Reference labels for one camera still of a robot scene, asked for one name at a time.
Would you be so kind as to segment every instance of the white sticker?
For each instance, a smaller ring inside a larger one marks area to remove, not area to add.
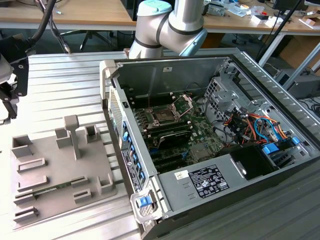
[[[186,178],[186,177],[189,177],[189,175],[188,175],[188,170],[183,170],[183,171],[175,172],[174,175],[175,175],[175,178],[176,178],[177,180],[180,180],[180,179],[184,179],[184,178]]]
[[[171,71],[172,71],[172,66],[166,66],[163,68],[164,73],[171,72]]]

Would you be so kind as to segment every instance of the circuit board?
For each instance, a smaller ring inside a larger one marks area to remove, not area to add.
[[[211,159],[224,147],[200,106],[191,98],[188,97],[188,99],[191,101],[192,108],[190,108],[190,102],[181,98],[174,103],[175,109],[171,104],[166,104],[133,110],[141,133],[146,132],[145,129],[157,129],[157,127],[166,129],[166,126],[169,128],[172,123],[188,123],[185,132],[188,132],[190,137],[184,140],[184,143],[173,142],[165,149],[160,149],[156,142],[150,141],[150,135],[144,136],[152,161],[160,173]],[[181,116],[180,118],[171,114],[174,110]]]

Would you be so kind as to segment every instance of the side panel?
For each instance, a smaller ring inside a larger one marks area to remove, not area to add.
[[[305,162],[297,167],[291,168],[282,173],[273,175],[265,180],[251,184],[245,188],[241,188],[237,191],[234,191],[224,196],[221,196],[219,198],[216,198],[198,207],[194,207],[189,211],[180,213],[160,223],[154,222],[154,226],[150,228],[149,231],[144,232],[142,234],[142,238],[144,240],[152,240],[157,237],[169,234],[171,231],[179,229],[183,226],[186,226],[200,218],[203,218],[204,216],[207,216],[223,208],[227,208],[231,205],[234,205],[265,189],[274,187],[279,183],[281,183],[282,181],[284,181],[285,179],[291,177],[293,174],[313,164],[317,160],[319,160],[319,157],[314,158],[308,162]]]

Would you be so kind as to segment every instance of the blue latch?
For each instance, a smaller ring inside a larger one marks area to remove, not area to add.
[[[136,171],[139,173],[140,170],[141,170],[141,164],[140,164],[140,162],[138,162],[138,163],[136,164]]]
[[[133,163],[136,164],[138,162],[138,156],[137,154],[133,154]]]
[[[263,147],[263,150],[266,154],[272,154],[279,150],[279,148],[274,143],[269,143]]]
[[[132,151],[132,153],[134,153],[136,151],[135,146],[131,145],[130,150]]]
[[[292,138],[292,142],[293,142],[295,145],[298,145],[298,144],[300,143],[300,140],[299,140],[296,136],[294,136],[294,137]]]
[[[138,203],[139,208],[143,208],[153,203],[150,196],[143,196],[141,198],[138,198],[136,202]]]
[[[140,172],[140,179],[141,179],[141,181],[143,181],[145,179],[145,174],[143,171]]]
[[[127,141],[128,140],[128,137],[129,137],[129,133],[126,131],[124,134],[123,134],[123,141]]]

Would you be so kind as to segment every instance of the ventilation grille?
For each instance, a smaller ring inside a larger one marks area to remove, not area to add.
[[[113,127],[117,136],[122,136],[122,119],[123,116],[120,111],[120,107],[116,98],[115,90],[110,88],[110,110],[111,110],[111,118],[113,121]]]
[[[209,98],[210,105],[212,106],[212,111],[214,113],[214,116],[217,119],[221,119],[223,121],[228,120],[228,117],[225,115],[224,112],[221,112],[218,106],[218,102],[213,97],[214,92],[224,91],[223,88],[216,82],[216,80],[212,80],[209,84],[208,88],[206,89],[206,97]]]

